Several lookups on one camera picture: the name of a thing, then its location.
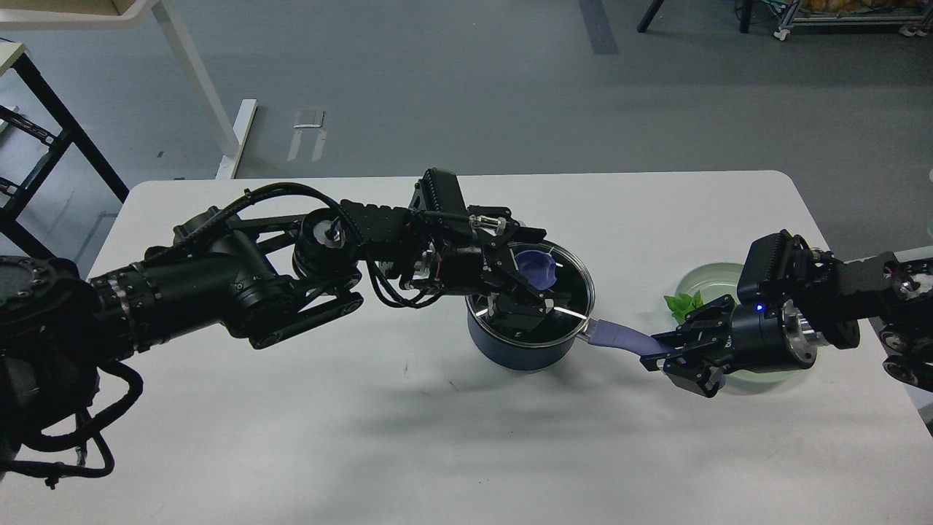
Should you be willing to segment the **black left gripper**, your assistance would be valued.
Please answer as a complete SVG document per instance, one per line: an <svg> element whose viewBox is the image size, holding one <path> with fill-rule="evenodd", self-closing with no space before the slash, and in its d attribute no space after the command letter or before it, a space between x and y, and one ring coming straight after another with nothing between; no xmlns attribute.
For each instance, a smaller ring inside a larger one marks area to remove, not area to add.
<svg viewBox="0 0 933 525"><path fill-rule="evenodd" d="M467 220L471 240L441 250L437 263L444 295L488 295L487 325L516 340L530 335L550 307L571 301L574 293L558 276L556 249L513 248L543 241L545 229L510 218Z"/></svg>

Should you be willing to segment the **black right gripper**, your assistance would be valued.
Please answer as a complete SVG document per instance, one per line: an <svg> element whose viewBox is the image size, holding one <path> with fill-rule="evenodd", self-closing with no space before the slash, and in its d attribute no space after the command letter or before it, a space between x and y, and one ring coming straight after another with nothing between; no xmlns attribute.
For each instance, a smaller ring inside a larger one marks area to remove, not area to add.
<svg viewBox="0 0 933 525"><path fill-rule="evenodd" d="M660 371L674 386L706 398L713 398L726 385L724 368L727 373L806 370L819 355L819 333L794 303L776 307L740 303L736 307L732 295L687 313L674 331L651 337L673 350L640 357L644 369ZM721 367L682 353L720 348Z"/></svg>

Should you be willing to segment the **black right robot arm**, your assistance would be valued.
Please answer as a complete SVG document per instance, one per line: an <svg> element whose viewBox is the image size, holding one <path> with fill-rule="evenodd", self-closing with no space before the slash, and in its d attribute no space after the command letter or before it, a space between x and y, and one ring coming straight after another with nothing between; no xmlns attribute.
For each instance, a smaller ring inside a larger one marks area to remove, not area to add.
<svg viewBox="0 0 933 525"><path fill-rule="evenodd" d="M882 319L890 355L883 369L931 389L931 262L892 253L841 262L816 249L750 252L737 298L721 296L658 333L664 349L641 358L674 385L713 397L731 373L782 373L814 366L819 349L856 348L859 320Z"/></svg>

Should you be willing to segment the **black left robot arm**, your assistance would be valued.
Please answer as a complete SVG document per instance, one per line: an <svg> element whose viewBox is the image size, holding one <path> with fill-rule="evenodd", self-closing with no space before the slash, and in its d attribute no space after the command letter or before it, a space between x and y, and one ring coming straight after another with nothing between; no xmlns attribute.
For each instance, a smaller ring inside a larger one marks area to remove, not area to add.
<svg viewBox="0 0 933 525"><path fill-rule="evenodd" d="M543 229L507 207L467 206L456 176L429 171L406 207L336 201L282 182L246 190L174 229L170 246L80 278L72 260L2 259L2 472L102 478L104 428L140 398L136 353L220 324L266 349L362 306L364 273L384 305L480 297L493 325L536 329L565 306Z"/></svg>

